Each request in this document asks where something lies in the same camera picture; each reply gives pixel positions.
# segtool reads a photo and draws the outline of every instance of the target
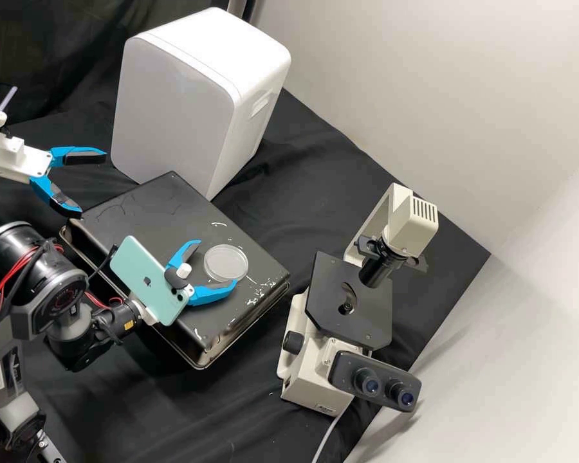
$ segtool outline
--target black tray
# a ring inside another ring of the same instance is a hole
[[[191,239],[201,239],[189,260],[191,284],[210,279],[203,270],[204,253],[217,244],[241,248],[249,271],[226,299],[189,307],[170,327],[154,329],[194,368],[206,368],[257,321],[290,288],[289,276],[273,257],[197,193],[175,172],[169,172],[69,220],[60,236],[79,257],[96,268],[115,243],[132,235],[166,264]],[[109,269],[100,275],[122,297],[128,288]]]

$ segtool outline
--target white cable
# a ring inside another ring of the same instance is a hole
[[[324,434],[324,438],[322,439],[322,442],[320,442],[320,446],[317,448],[317,452],[315,452],[315,456],[313,457],[313,460],[311,460],[311,463],[317,463],[317,459],[320,457],[320,454],[322,453],[322,450],[324,449],[324,446],[326,445],[326,441],[330,437],[330,434],[333,432],[333,429],[335,428],[336,424],[341,419],[341,415],[343,415],[345,413],[345,411],[347,410],[347,407],[349,407],[349,404],[347,404],[347,406],[341,411],[341,413],[339,413],[335,417],[335,419],[333,419],[333,422],[330,424],[330,426],[328,426],[328,429],[326,430],[326,434]]]

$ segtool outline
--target black cloth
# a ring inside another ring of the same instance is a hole
[[[112,116],[113,108],[95,104],[11,130],[42,148],[109,149]],[[134,185],[110,164],[57,169],[52,177],[84,208]],[[340,257],[393,180],[284,91],[257,154],[213,202],[290,271],[295,294],[308,284],[315,251]],[[13,220],[30,221],[45,235],[64,223],[28,186],[0,179],[0,224]],[[394,340],[375,356],[402,368],[411,366],[488,257],[446,217],[439,220],[426,250],[429,273],[395,274]],[[310,461],[331,419],[279,398],[276,364],[289,303],[289,297],[281,301],[203,371],[130,336],[72,374],[38,339],[24,346],[28,388],[71,462]],[[342,461],[376,412],[354,400],[322,461]]]
[[[20,87],[8,108],[11,132],[39,148],[109,150],[124,40],[224,4],[0,1],[0,82]],[[84,209],[134,186],[109,163],[56,169],[51,177]],[[257,154],[213,202],[289,270],[295,294],[308,284],[316,250],[340,257],[391,181],[343,134],[283,92]],[[15,220],[32,223],[44,236],[64,224],[30,187],[0,179],[0,225]],[[402,368],[488,257],[442,215],[426,254],[429,274],[406,268],[395,274],[394,339],[375,353]],[[275,371],[290,298],[204,371],[132,335],[72,374],[38,338],[24,346],[27,386],[71,463],[308,462],[331,419],[279,398]],[[342,461],[376,411],[354,401],[321,461]]]

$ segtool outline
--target microscope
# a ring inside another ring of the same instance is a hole
[[[425,272],[437,207],[393,183],[345,250],[318,251],[311,285],[291,301],[277,375],[281,398],[336,417],[354,397],[414,410],[421,382],[371,358],[392,341],[394,270]]]

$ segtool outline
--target microscope base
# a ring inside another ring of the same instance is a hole
[[[297,355],[282,350],[277,366],[277,376],[283,380],[281,398],[330,416],[342,413],[354,395],[341,391],[328,382],[328,374],[336,353],[348,351],[361,354],[360,347],[336,338],[323,336],[311,323],[304,308],[308,290],[291,300],[288,331],[304,336]]]

